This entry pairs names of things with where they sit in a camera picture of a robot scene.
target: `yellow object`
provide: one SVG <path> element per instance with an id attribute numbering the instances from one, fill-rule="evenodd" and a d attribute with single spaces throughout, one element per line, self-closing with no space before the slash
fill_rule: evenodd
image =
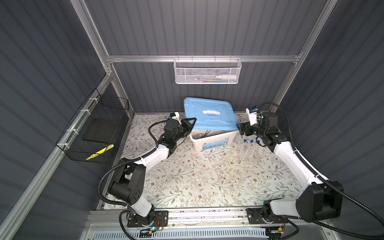
<path id="1" fill-rule="evenodd" d="M 87 158 L 85 161 L 87 161 L 87 160 L 89 160 L 89 159 L 91 159 L 91 158 L 97 157 L 97 156 L 99 156 L 100 154 L 104 153 L 105 151 L 108 151 L 109 149 L 111 149 L 111 148 L 113 148 L 113 147 L 114 147 L 114 145 L 111 144 L 111 145 L 109 145 L 109 146 L 107 146 L 107 147 L 101 149 L 100 151 L 98 151 L 98 152 L 92 154 L 92 155 L 91 155 L 89 158 Z"/>

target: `black wire basket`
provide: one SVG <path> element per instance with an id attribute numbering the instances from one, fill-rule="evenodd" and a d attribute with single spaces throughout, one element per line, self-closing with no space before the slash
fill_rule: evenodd
<path id="1" fill-rule="evenodd" d="M 68 129 L 69 123 L 62 133 L 61 137 L 70 131 L 66 143 L 57 142 L 56 145 L 74 161 L 113 161 L 129 121 L 128 99 L 99 95 L 87 110 L 82 111 L 78 124 Z"/>

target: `leaf pattern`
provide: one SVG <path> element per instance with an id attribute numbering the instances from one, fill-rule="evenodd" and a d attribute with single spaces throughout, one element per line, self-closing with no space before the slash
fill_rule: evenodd
<path id="1" fill-rule="evenodd" d="M 245 113 L 236 116 L 241 122 L 248 121 Z M 147 134 L 148 127 L 167 117 L 135 115 L 122 157 L 134 158 L 151 150 L 154 141 Z M 163 128 L 164 124 L 158 124 L 151 131 L 159 137 Z M 238 163 L 237 150 L 244 138 L 255 140 L 238 134 L 229 145 L 195 152 L 187 137 L 168 159 L 147 172 L 143 195 L 157 208 L 247 206 L 275 198 L 297 198 L 302 189 L 296 177 L 268 148 L 256 145 L 260 163 L 253 159 Z M 116 200 L 111 195 L 107 198 Z M 104 205 L 104 209 L 120 208 Z"/>

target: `corrugated wall panel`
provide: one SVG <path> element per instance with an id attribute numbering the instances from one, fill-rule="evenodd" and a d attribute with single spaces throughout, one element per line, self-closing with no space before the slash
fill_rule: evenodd
<path id="1" fill-rule="evenodd" d="M 325 0 L 86 0 L 110 55 L 293 55 Z"/>
<path id="2" fill-rule="evenodd" d="M 0 1 L 0 15 L 2 222 L 105 71 L 70 2 Z M 78 237 L 106 168 L 64 159 L 14 239 Z"/>
<path id="3" fill-rule="evenodd" d="M 238 84 L 176 84 L 172 63 L 114 63 L 135 112 L 184 111 L 186 97 L 225 100 L 234 110 L 272 101 L 292 63 L 243 63 Z"/>
<path id="4" fill-rule="evenodd" d="M 339 1 L 281 104 L 306 158 L 381 216 L 383 12 L 383 1 Z M 280 124 L 286 129 L 282 116 Z M 382 233 L 373 217 L 347 200 L 333 223 L 353 232 Z"/>

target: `printed label on box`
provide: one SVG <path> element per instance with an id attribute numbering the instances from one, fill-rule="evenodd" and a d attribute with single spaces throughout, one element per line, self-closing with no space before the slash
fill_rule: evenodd
<path id="1" fill-rule="evenodd" d="M 215 141 L 204 142 L 202 150 L 207 150 L 207 149 L 210 149 L 210 148 L 220 147 L 220 146 L 227 145 L 228 144 L 228 140 L 229 140 L 229 138 L 226 137 L 226 138 L 218 139 L 218 140 L 215 140 Z"/>

